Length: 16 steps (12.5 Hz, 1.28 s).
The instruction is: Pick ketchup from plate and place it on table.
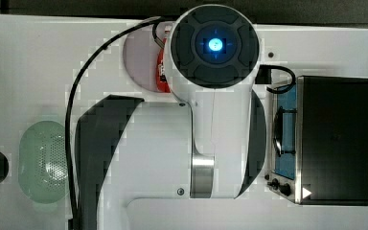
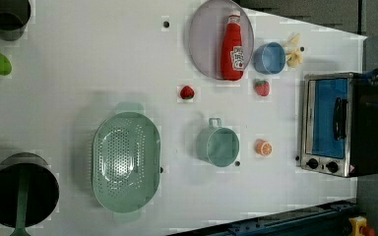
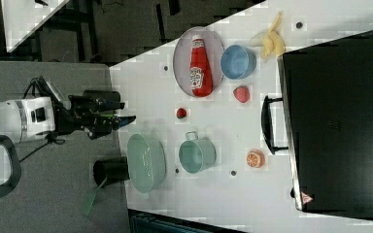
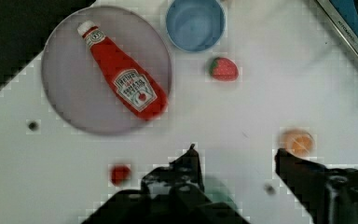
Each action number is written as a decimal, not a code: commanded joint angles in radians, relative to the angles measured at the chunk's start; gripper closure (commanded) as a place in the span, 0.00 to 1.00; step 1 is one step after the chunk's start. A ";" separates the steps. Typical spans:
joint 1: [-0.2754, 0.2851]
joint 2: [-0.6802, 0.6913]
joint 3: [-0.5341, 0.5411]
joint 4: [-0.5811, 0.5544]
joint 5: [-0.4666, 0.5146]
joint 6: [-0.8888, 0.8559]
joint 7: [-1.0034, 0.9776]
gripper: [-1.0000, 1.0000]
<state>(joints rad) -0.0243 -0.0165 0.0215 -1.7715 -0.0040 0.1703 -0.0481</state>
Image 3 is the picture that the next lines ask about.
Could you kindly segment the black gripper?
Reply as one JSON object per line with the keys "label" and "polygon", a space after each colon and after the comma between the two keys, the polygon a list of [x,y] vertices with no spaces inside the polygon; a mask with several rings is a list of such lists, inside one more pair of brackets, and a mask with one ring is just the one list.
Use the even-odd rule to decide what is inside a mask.
{"label": "black gripper", "polygon": [[136,116],[105,116],[107,111],[122,110],[125,106],[117,91],[85,90],[82,96],[69,95],[68,98],[69,110],[57,105],[54,111],[55,132],[59,136],[83,130],[94,140],[136,119]]}

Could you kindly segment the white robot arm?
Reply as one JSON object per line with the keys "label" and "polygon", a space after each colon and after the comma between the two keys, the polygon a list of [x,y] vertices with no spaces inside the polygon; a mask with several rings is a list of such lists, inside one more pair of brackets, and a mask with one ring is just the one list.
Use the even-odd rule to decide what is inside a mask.
{"label": "white robot arm", "polygon": [[62,145],[64,135],[83,130],[91,140],[106,136],[133,122],[135,116],[116,116],[124,108],[116,91],[87,90],[70,95],[66,102],[56,95],[0,102],[0,148],[9,157],[10,176],[0,184],[0,198],[20,181],[21,159],[16,145],[44,140]]}

